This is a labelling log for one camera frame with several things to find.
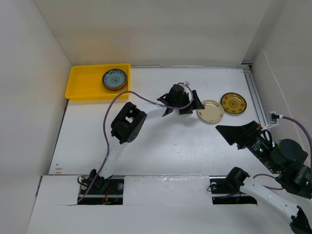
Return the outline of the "cream floral plate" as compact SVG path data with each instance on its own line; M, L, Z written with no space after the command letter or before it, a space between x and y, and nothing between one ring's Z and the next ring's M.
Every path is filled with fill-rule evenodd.
M224 116L224 109L222 105L215 100L204 100L202 101L204 109L197 110L198 116L206 123L217 124Z

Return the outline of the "yellow brown plate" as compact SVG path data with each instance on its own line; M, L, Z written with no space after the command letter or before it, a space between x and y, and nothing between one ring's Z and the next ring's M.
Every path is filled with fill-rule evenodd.
M245 98L237 93L225 93L220 101L224 111L228 114L239 115L247 109Z

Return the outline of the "orange plate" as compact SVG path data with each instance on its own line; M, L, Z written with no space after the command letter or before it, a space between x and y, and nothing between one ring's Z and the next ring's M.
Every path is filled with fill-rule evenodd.
M104 88L105 88L106 90L108 90L108 91L111 91L111 92L120 91L120 90L124 89L125 87L127 87L126 84L121 85L121 86L116 86L116 87L110 87L110 86L104 84Z

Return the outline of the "blue patterned plate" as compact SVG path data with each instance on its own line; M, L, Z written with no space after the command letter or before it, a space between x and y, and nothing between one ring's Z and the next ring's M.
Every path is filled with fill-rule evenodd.
M120 69L111 69L103 75L102 83L110 87L121 86L127 83L127 75Z

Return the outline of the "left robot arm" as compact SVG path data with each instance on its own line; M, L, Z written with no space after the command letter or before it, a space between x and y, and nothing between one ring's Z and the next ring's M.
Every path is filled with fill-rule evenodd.
M180 115L191 114L193 110L203 110L196 90L188 90L188 86L181 86L180 83L173 85L169 93L159 97L156 102L148 100L137 93L131 94L146 101L143 105L134 105L127 102L111 123L110 135L107 135L106 112L103 120L103 133L107 144L107 153L99 170L93 169L87 180L88 188L97 193L104 193L109 186L109 180L114 174L114 170L123 149L138 136L144 122L155 117L164 117L178 110Z

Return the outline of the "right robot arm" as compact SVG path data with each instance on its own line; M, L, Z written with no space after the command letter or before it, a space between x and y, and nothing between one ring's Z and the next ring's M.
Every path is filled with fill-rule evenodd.
M308 154L299 143L291 139L274 143L270 131L255 121L242 126L217 125L216 130L229 145L236 145L239 150L248 149L286 192L312 199L311 169L304 164ZM285 218L293 233L312 232L310 218L302 206L287 201L256 182L243 169L232 168L225 177L225 186L231 194L247 194L265 203Z

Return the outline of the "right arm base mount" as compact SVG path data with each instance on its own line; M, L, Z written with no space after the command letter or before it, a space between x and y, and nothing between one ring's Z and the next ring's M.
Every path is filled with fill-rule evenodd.
M226 176L210 176L207 191L211 193L213 205L257 205L257 201L250 195L237 192L226 184Z

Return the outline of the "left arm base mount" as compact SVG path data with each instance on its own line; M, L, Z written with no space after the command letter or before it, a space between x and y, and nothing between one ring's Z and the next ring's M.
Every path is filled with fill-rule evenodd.
M90 190L89 185L96 176L96 171L91 171L88 177L79 176L78 205L122 205L124 192L124 177L111 176L104 179L97 176Z

